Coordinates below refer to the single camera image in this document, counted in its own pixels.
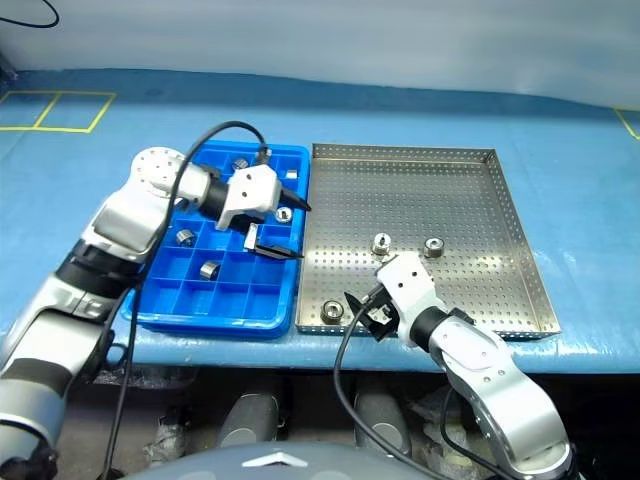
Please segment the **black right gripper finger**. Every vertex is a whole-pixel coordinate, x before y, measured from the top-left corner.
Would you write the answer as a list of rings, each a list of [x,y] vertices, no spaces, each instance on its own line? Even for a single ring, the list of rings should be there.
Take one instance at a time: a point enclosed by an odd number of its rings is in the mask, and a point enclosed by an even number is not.
[[[356,321],[371,321],[369,316],[370,305],[367,300],[360,300],[349,292],[345,292],[344,296]]]
[[[370,317],[366,317],[361,320],[360,323],[369,331],[377,342],[380,342],[389,335],[396,333],[399,321],[390,319],[386,323],[380,323]]]

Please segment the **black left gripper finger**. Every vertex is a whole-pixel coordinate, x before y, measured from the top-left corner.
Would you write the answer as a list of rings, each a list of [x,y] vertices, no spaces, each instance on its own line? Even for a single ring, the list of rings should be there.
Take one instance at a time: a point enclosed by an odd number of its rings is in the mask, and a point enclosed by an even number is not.
[[[301,198],[295,191],[286,187],[281,188],[279,197],[279,204],[291,209],[300,209],[303,211],[311,211],[312,207],[307,203],[304,198]]]
[[[256,244],[253,248],[253,252],[257,255],[276,259],[276,260],[289,260],[289,259],[302,259],[303,255],[297,251],[291,250],[282,246],[265,246]]]

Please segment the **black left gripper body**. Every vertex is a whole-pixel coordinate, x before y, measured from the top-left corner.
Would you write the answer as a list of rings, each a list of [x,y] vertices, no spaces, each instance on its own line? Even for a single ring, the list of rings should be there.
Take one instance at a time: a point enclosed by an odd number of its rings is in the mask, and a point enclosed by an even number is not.
[[[252,253],[276,253],[275,246],[261,245],[258,242],[258,226],[264,223],[261,215],[237,214],[232,219],[232,229],[244,236],[243,248]]]

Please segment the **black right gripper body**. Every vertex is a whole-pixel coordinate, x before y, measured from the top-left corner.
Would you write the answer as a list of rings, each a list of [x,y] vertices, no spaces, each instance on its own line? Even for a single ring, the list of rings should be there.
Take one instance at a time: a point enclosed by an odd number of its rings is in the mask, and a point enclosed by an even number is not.
[[[377,284],[362,298],[363,320],[366,328],[397,328],[399,314],[392,302],[388,290],[381,283]],[[372,310],[380,310],[388,320],[385,323],[374,320],[369,314]]]

